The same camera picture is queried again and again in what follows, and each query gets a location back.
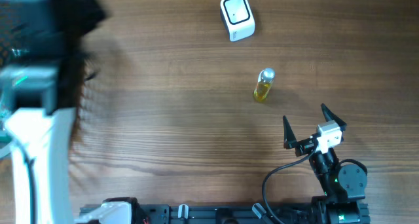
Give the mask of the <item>yellow oil glass bottle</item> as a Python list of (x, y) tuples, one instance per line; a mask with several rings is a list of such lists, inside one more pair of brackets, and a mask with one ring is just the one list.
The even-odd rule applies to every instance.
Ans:
[(259, 73), (257, 84), (253, 91), (253, 97), (257, 102), (266, 100), (266, 97), (272, 88), (275, 75), (276, 73), (272, 68), (265, 68)]

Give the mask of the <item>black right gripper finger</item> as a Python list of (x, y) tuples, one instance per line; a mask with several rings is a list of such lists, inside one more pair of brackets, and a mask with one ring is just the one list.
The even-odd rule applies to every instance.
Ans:
[(283, 116), (283, 130), (284, 130), (283, 147), (285, 149), (295, 148), (297, 146), (297, 139), (285, 115)]
[(342, 132), (346, 130), (347, 124), (340, 117), (336, 116), (324, 103), (321, 104), (321, 110), (327, 122), (335, 121), (340, 126)]

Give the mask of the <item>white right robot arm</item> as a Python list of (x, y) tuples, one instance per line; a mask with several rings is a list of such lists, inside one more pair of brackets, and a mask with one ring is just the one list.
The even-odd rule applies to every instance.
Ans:
[(335, 147), (344, 141), (347, 124), (325, 104), (321, 104), (325, 122), (317, 125), (316, 133), (297, 140), (287, 117), (283, 117), (284, 148), (294, 149), (297, 157), (308, 155), (324, 195), (315, 196), (308, 204), (279, 210), (290, 223), (370, 223), (365, 199), (367, 167), (354, 159), (339, 160)]

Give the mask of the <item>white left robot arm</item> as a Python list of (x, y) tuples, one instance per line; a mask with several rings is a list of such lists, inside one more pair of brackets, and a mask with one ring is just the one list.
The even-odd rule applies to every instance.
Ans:
[(1, 156), (12, 161), (17, 223), (133, 223), (111, 198), (73, 215), (69, 148), (85, 82), (82, 44), (106, 17), (98, 0), (1, 0)]

